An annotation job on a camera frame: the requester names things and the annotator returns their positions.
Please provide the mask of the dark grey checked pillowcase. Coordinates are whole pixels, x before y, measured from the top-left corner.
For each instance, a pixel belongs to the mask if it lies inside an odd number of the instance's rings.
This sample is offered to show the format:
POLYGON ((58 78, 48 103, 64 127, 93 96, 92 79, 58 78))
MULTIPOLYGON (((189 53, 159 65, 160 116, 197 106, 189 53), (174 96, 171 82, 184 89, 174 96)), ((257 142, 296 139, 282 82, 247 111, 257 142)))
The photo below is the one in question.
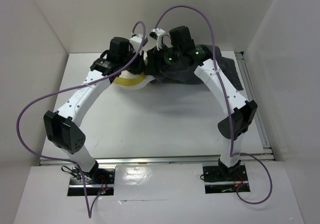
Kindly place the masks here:
POLYGON ((216 72, 215 66, 222 70, 227 79, 233 84, 236 90, 243 90, 240 78, 238 76, 236 65, 233 59, 222 56, 219 47, 211 45, 196 45, 187 51, 182 51, 182 63, 185 65, 185 73, 182 76, 153 76, 158 82, 180 83, 188 85, 201 84, 203 81, 199 77, 199 72, 205 66, 205 61, 211 61, 215 54, 216 63, 209 63, 210 72, 216 72))

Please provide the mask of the cream memory foam pillow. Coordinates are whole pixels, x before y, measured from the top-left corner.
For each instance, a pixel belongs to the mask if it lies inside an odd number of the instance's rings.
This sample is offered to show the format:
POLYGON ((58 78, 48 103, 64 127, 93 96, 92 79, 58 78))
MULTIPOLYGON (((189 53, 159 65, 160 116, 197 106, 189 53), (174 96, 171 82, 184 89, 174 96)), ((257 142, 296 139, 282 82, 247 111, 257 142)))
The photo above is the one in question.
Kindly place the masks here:
POLYGON ((116 75, 109 79, 110 83, 117 85, 120 88, 138 90, 144 88, 147 84, 155 80, 153 76, 145 73, 146 69, 140 75, 134 75, 127 71, 126 69, 133 61, 125 61, 124 64, 116 70, 116 75))

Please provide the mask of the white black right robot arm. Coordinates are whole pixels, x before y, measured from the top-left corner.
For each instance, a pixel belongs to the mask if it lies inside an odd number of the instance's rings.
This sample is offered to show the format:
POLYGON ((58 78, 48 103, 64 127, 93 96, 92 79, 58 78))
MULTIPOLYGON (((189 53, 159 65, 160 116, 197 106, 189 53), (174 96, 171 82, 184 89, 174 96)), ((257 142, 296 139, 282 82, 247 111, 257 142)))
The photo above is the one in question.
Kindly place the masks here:
POLYGON ((257 111, 257 103, 249 101, 228 79, 218 64, 220 50, 212 45, 196 45, 189 28, 180 26, 168 33, 151 30, 156 46, 147 51, 145 74, 158 82, 205 84, 223 107, 225 118, 218 123, 223 137, 223 152, 218 160, 218 174, 231 179, 240 166, 243 136, 257 111))

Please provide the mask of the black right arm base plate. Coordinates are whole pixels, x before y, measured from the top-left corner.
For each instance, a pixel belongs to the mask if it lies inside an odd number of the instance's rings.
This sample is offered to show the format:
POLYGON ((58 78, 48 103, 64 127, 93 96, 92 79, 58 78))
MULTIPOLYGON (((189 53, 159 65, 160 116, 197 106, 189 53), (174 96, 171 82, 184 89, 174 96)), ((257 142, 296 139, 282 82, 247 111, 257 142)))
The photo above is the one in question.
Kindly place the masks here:
POLYGON ((246 168, 244 165, 240 165, 233 173, 226 175, 223 174, 218 166, 204 166, 203 174, 200 179, 205 182, 230 182, 230 181, 248 181, 246 168))

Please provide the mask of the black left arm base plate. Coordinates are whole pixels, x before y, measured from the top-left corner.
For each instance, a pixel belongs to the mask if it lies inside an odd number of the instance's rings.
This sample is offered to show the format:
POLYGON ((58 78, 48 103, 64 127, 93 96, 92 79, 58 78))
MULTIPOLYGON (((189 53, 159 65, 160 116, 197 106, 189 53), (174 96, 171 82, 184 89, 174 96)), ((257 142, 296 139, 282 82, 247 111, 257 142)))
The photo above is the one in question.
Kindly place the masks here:
MULTIPOLYGON (((81 176, 81 173, 79 171, 79 168, 74 166, 71 169, 71 177, 70 177, 70 185, 80 185, 83 183, 83 179, 81 176)), ((108 184, 114 184, 115 181, 115 169, 114 168, 99 168, 94 173, 84 172, 84 180, 86 184, 94 185, 94 184, 100 184, 100 185, 108 185, 108 184)))

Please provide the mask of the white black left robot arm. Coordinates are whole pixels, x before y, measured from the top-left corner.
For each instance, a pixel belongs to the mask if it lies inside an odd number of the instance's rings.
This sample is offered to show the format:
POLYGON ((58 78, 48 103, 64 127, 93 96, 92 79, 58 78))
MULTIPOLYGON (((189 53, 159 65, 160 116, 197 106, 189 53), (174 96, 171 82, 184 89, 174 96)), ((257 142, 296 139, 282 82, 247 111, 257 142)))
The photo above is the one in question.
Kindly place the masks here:
POLYGON ((144 53, 139 47, 147 42, 148 38, 142 34, 132 35, 130 39, 114 37, 110 48, 91 65, 83 82, 84 88, 76 90, 65 104, 55 112, 47 111, 43 117, 48 140, 80 166, 80 176, 87 183, 94 183, 102 172, 84 145, 86 136, 80 129, 82 120, 128 62, 137 68, 144 64, 144 53))

